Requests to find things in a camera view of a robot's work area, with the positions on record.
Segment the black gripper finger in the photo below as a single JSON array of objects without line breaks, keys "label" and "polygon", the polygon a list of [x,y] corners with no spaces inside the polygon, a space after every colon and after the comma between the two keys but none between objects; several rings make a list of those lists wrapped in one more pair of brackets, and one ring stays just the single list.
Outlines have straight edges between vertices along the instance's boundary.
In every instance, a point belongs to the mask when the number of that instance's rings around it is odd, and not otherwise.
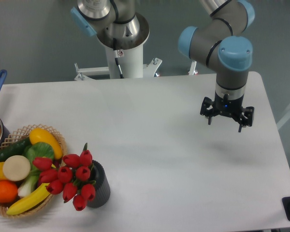
[{"label": "black gripper finger", "polygon": [[205,116],[208,120],[208,125],[211,125],[213,117],[217,115],[215,102],[205,97],[201,105],[200,115]]},{"label": "black gripper finger", "polygon": [[251,127],[254,120],[254,107],[241,107],[241,110],[239,111],[235,119],[236,122],[239,124],[238,132],[241,132],[242,128],[244,127]]}]

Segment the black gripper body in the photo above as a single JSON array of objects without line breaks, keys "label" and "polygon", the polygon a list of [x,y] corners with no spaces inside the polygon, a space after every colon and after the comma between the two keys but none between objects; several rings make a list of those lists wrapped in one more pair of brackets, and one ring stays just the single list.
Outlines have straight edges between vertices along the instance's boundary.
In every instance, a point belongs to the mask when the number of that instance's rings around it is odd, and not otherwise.
[{"label": "black gripper body", "polygon": [[235,100],[230,100],[229,95],[227,94],[224,94],[222,98],[218,94],[215,94],[215,98],[213,101],[215,102],[215,108],[217,111],[216,116],[220,115],[230,117],[236,121],[235,118],[241,110],[243,99],[244,95]]}]

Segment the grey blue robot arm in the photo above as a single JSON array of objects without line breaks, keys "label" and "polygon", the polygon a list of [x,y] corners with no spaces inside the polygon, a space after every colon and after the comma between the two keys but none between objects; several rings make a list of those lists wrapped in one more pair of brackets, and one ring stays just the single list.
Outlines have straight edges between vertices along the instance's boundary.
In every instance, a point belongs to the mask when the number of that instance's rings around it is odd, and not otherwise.
[{"label": "grey blue robot arm", "polygon": [[[203,0],[211,17],[205,28],[187,27],[178,50],[216,73],[215,98],[204,98],[200,114],[208,120],[230,117],[241,128],[253,123],[254,108],[243,107],[253,47],[241,33],[255,12],[245,0]],[[145,76],[143,45],[149,37],[147,20],[135,10],[133,0],[79,0],[71,16],[87,36],[96,36],[107,54],[112,79]]]}]

